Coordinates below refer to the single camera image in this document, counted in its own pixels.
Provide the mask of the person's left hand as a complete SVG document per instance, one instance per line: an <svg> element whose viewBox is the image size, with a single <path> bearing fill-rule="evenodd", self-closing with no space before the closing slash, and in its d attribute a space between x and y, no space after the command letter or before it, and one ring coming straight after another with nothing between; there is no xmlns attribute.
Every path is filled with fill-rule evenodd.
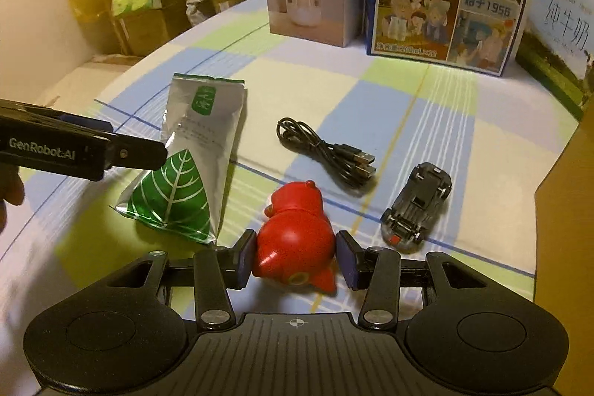
<svg viewBox="0 0 594 396"><path fill-rule="evenodd" d="M0 232L7 224L7 205L20 206L25 196L24 184L19 175L19 167L1 164L0 166Z"/></svg>

